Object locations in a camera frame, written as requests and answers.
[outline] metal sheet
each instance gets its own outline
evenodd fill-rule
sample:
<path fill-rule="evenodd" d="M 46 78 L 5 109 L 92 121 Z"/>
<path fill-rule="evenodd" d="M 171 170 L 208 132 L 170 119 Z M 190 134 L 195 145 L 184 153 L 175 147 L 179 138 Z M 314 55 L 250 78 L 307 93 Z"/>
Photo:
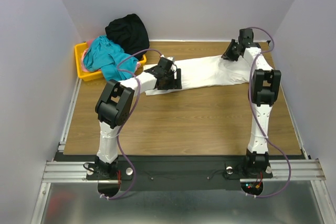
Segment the metal sheet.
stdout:
<path fill-rule="evenodd" d="M 271 193 L 284 182 L 265 182 Z M 42 223 L 323 223 L 310 182 L 291 182 L 280 195 L 253 199 L 238 191 L 133 192 L 100 199 L 94 184 L 53 184 Z"/>

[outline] yellow tray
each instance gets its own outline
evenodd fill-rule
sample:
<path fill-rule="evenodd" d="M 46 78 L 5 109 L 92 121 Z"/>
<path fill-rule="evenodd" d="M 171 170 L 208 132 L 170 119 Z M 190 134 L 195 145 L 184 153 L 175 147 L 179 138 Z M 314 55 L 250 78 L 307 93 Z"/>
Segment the yellow tray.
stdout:
<path fill-rule="evenodd" d="M 104 78 L 103 73 L 100 70 L 96 72 L 84 72 L 82 70 L 81 58 L 84 50 L 87 48 L 88 44 L 86 42 L 75 45 L 75 59 L 78 77 L 84 81 L 92 81 L 99 78 Z M 140 67 L 142 68 L 147 62 L 146 55 L 143 55 L 142 59 L 139 62 L 141 64 Z"/>

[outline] pink cloth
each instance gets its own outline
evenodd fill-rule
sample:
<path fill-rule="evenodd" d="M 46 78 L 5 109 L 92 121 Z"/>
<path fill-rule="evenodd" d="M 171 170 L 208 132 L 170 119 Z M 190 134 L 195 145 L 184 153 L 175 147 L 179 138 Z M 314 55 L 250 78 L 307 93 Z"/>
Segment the pink cloth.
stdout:
<path fill-rule="evenodd" d="M 94 41 L 95 39 L 91 39 L 91 40 L 88 40 L 87 41 L 87 44 L 88 44 L 88 48 L 84 50 L 84 52 L 82 53 L 82 57 L 81 57 L 81 60 L 80 60 L 80 64 L 81 64 L 81 67 L 82 67 L 82 71 L 83 72 L 89 72 L 89 70 L 86 69 L 84 63 L 83 63 L 83 60 L 84 60 L 84 57 L 86 55 L 86 53 L 88 52 L 92 42 Z M 137 70 L 139 67 L 141 66 L 140 62 L 137 62 L 136 63 L 136 67 L 135 67 L 135 70 Z"/>
<path fill-rule="evenodd" d="M 84 63 L 83 63 L 83 60 L 84 60 L 84 57 L 85 57 L 86 53 L 88 52 L 88 50 L 89 50 L 89 48 L 90 48 L 90 46 L 91 46 L 91 44 L 92 44 L 92 42 L 93 42 L 94 40 L 95 40 L 95 39 L 90 39 L 90 40 L 86 41 L 86 43 L 88 44 L 88 48 L 84 50 L 84 52 L 83 52 L 83 54 L 82 54 L 82 57 L 81 57 L 81 62 L 80 62 L 80 63 L 81 63 L 81 67 L 82 67 L 82 71 L 83 71 L 83 72 L 89 72 L 89 70 L 86 69 L 86 67 L 85 67 L 85 65 L 84 65 Z"/>
<path fill-rule="evenodd" d="M 89 50 L 89 48 L 87 48 L 87 49 L 84 50 L 84 52 L 83 52 L 83 54 L 82 54 L 82 58 L 81 58 L 81 60 L 80 60 L 80 64 L 81 64 L 81 66 L 82 66 L 82 71 L 83 71 L 83 72 L 89 72 L 89 70 L 86 69 L 86 67 L 85 67 L 85 65 L 84 65 L 84 63 L 83 63 L 84 57 L 85 57 L 85 55 L 86 55 L 86 53 L 87 53 L 88 50 Z"/>

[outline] screw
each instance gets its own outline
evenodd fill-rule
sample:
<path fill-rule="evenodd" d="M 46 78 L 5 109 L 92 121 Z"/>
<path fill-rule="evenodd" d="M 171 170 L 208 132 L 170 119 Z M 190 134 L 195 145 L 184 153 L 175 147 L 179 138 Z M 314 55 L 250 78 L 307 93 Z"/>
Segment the screw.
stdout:
<path fill-rule="evenodd" d="M 133 170 L 132 170 L 132 168 L 131 168 L 131 167 L 128 167 L 128 168 L 126 169 L 126 175 L 131 176 L 132 174 L 133 174 Z"/>
<path fill-rule="evenodd" d="M 231 174 L 233 173 L 233 169 L 232 169 L 231 166 L 228 166 L 228 167 L 226 168 L 226 173 L 227 173 L 228 175 L 231 175 Z"/>

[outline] white wall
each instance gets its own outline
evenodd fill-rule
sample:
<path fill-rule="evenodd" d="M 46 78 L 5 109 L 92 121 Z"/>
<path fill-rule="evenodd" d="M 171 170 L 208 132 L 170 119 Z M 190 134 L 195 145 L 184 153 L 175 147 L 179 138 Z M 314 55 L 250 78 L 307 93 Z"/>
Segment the white wall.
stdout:
<path fill-rule="evenodd" d="M 30 223 L 56 151 L 81 39 L 61 0 L 0 0 L 0 222 Z"/>
<path fill-rule="evenodd" d="M 304 146 L 319 158 L 336 206 L 336 4 L 295 0 L 275 34 L 274 61 Z"/>
<path fill-rule="evenodd" d="M 150 39 L 223 40 L 260 26 L 274 33 L 293 0 L 63 0 L 84 40 L 114 19 L 137 13 Z M 263 34 L 256 39 L 266 38 Z"/>

